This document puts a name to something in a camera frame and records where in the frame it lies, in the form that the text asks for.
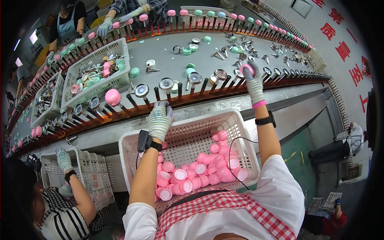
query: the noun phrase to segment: blue apron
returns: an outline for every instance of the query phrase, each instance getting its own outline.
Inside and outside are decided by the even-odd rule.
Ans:
[[[57,33],[59,34],[59,37],[61,38],[61,42],[63,44],[73,41],[77,36],[77,31],[74,27],[74,20],[73,20],[76,4],[77,3],[75,3],[75,5],[73,6],[71,20],[69,20],[64,24],[60,24],[61,12],[59,12],[59,15],[57,17]],[[86,33],[88,30],[89,30],[88,26],[84,23],[84,33]]]

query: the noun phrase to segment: woman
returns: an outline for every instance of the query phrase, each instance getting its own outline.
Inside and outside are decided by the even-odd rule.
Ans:
[[[73,170],[69,154],[60,148],[56,149],[56,156],[69,185],[42,190],[34,170],[20,160],[12,159],[17,172],[14,179],[16,198],[21,201],[21,209],[36,229],[47,240],[78,240],[88,239],[105,227],[121,223],[116,204],[96,212],[91,197]],[[65,199],[72,196],[76,206]]]
[[[258,124],[262,164],[257,190],[239,194],[210,187],[200,190],[199,196],[194,192],[188,199],[172,203],[157,218],[154,194],[159,153],[151,147],[144,152],[133,178],[123,217],[125,239],[296,239],[305,213],[304,195],[281,157],[260,72],[249,64],[255,78],[247,68],[244,76]],[[148,118],[149,135],[157,143],[164,142],[171,125],[172,109],[167,105],[166,101],[155,103]]]
[[[113,18],[124,11],[129,13],[119,19],[120,23],[124,24],[133,18],[133,27],[138,29],[144,27],[139,20],[139,16],[144,13],[148,14],[146,26],[155,25],[157,21],[165,21],[168,24],[168,10],[168,0],[115,0],[109,7],[104,23],[97,29],[97,35],[106,37],[108,31],[112,29]]]
[[[61,11],[54,19],[50,28],[50,45],[47,56],[52,58],[57,50],[57,39],[60,37],[63,44],[73,41],[89,30],[85,24],[87,17],[85,5],[76,0],[62,0]]]

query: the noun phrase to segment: smartwatch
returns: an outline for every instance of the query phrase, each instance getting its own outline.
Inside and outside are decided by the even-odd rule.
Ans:
[[[72,174],[76,175],[76,172],[74,170],[71,170],[64,177],[64,179],[67,181],[68,184],[70,184],[70,177]]]
[[[269,116],[263,119],[255,119],[256,125],[265,125],[268,123],[272,123],[273,127],[276,127],[275,118],[273,117],[272,111],[268,111]]]

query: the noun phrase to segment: white t-shirt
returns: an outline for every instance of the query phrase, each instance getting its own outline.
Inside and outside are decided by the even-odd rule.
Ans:
[[[349,144],[349,156],[359,153],[364,145],[364,135],[361,127],[353,123],[351,134],[343,140],[343,143],[345,141],[348,141]]]
[[[273,155],[265,161],[257,189],[245,193],[298,235],[305,213],[304,195],[280,155]],[[125,239],[155,238],[157,217],[150,205],[129,205],[122,220]],[[221,233],[234,233],[249,240],[275,239],[245,209],[217,209],[193,215],[172,225],[166,232],[166,239],[211,240]]]

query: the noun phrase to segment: white plastic basket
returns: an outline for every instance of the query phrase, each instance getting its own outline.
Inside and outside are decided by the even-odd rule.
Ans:
[[[164,161],[171,161],[176,167],[181,164],[189,164],[196,161],[200,152],[209,152],[209,146],[213,143],[211,131],[226,130],[228,133],[227,142],[231,143],[236,137],[249,139],[241,114],[234,109],[227,109],[213,114],[207,114],[191,119],[172,123],[166,135],[168,148],[163,150]],[[123,134],[119,139],[119,152],[128,192],[131,191],[131,184],[136,172],[137,140],[139,131]],[[257,183],[260,174],[260,167],[257,162],[255,150],[249,141],[236,139],[232,144],[240,161],[240,166],[248,170],[248,177],[243,183],[247,186]],[[220,183],[215,187],[239,189],[243,185],[240,182]],[[169,202],[159,200],[156,202],[156,210],[163,212],[170,202],[182,198],[173,196]]]
[[[313,48],[308,53],[307,61],[315,72],[321,72],[327,66],[321,55]]]
[[[208,11],[215,12],[215,16],[216,17],[218,17],[217,16],[218,12],[225,13],[225,17],[228,18],[227,24],[226,24],[225,27],[228,27],[229,23],[232,21],[232,18],[229,18],[231,14],[229,12],[227,12],[226,10],[222,9],[222,8],[203,7],[203,6],[180,6],[180,9],[188,11],[188,16],[187,16],[187,19],[185,21],[185,25],[189,25],[189,17],[193,16],[193,18],[192,18],[192,26],[195,26],[195,24],[196,24],[196,16],[194,15],[195,10],[201,10],[203,12],[203,15],[199,16],[199,21],[197,23],[198,26],[202,26],[203,25],[203,18],[202,18],[203,16],[206,16],[204,26],[208,26],[208,21],[209,21],[209,17],[207,16],[207,12]],[[211,18],[210,26],[213,24],[213,21],[214,21],[214,19]],[[218,26],[218,22],[219,22],[219,18],[216,19],[215,27]],[[223,26],[224,23],[225,23],[225,18],[222,18],[221,22],[220,22],[220,26]]]
[[[94,64],[100,63],[104,56],[109,56],[113,53],[118,53],[119,55],[124,54],[125,69],[119,73],[112,74],[103,81],[89,87],[86,91],[72,97],[71,86],[76,84],[77,80],[80,78],[80,68],[84,67],[84,69],[87,69]],[[61,108],[64,109],[67,106],[74,108],[77,104],[85,106],[94,96],[101,98],[107,93],[108,90],[112,88],[118,89],[127,85],[129,83],[128,73],[130,70],[131,66],[129,65],[128,46],[125,38],[120,38],[105,45],[104,47],[99,48],[69,67],[65,78]]]
[[[67,151],[76,175],[91,196],[96,210],[115,202],[107,165],[102,155],[80,151],[74,147]],[[44,188],[65,185],[64,173],[57,164],[56,154],[41,155],[41,178]]]
[[[44,90],[45,86],[51,83],[51,81],[56,80],[55,84],[55,90],[52,93],[52,102],[51,106],[45,110],[38,118],[35,117],[36,113],[36,104],[33,102],[32,104],[32,115],[31,115],[31,128],[36,127],[38,125],[44,124],[44,122],[49,119],[52,120],[53,117],[55,117],[58,113],[60,113],[61,108],[61,97],[63,95],[63,88],[64,88],[64,79],[61,76],[61,70],[58,73],[55,73],[48,82],[43,85],[36,93],[35,100],[38,101],[39,97],[41,96],[42,91]]]

